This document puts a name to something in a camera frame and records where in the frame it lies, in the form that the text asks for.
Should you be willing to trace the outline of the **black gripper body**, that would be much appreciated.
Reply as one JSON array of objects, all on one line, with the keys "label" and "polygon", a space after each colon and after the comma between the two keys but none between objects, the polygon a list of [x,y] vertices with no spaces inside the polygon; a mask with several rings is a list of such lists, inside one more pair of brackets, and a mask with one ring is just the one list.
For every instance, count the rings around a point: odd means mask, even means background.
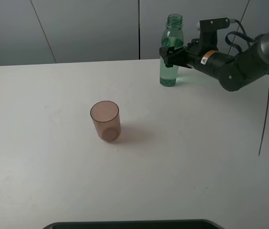
[{"label": "black gripper body", "polygon": [[200,50],[199,39],[193,39],[186,47],[186,65],[204,74],[217,74],[219,69],[232,61],[232,56],[219,52],[217,47]]}]

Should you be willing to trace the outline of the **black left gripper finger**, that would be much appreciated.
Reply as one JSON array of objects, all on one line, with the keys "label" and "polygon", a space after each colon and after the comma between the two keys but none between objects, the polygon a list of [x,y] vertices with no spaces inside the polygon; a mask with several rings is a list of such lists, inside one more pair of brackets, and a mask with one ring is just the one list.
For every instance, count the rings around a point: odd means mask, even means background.
[{"label": "black left gripper finger", "polygon": [[167,55],[163,59],[164,59],[164,63],[166,67],[168,68],[173,67],[173,66],[189,68],[185,59],[185,55],[182,53],[170,54],[170,55]]}]

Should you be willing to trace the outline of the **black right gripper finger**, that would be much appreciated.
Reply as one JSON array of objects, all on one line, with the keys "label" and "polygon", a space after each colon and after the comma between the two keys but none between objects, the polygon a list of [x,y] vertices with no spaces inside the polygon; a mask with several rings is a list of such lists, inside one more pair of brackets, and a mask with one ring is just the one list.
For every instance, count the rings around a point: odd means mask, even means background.
[{"label": "black right gripper finger", "polygon": [[186,52],[186,46],[175,49],[174,47],[161,47],[159,49],[159,54],[163,59],[175,58],[176,56],[183,56]]}]

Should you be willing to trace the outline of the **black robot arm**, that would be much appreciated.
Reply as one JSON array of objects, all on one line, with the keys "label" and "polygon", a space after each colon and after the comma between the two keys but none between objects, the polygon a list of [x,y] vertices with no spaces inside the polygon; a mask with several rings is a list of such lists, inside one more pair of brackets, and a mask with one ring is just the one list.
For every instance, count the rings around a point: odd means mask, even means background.
[{"label": "black robot arm", "polygon": [[166,67],[175,66],[194,68],[199,72],[217,79],[227,91],[233,92],[269,74],[269,33],[256,38],[232,31],[249,43],[243,51],[241,47],[225,38],[226,43],[238,50],[235,56],[219,52],[217,31],[226,29],[235,19],[227,17],[201,20],[200,37],[193,39],[187,46],[175,49],[160,48],[159,54]]}]

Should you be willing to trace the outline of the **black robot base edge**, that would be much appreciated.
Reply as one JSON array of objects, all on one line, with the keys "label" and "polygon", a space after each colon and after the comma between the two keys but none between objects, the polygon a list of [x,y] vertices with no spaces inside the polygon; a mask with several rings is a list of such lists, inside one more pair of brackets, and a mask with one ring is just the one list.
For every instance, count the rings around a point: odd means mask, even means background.
[{"label": "black robot base edge", "polygon": [[56,222],[46,229],[220,229],[218,224],[205,219]]}]

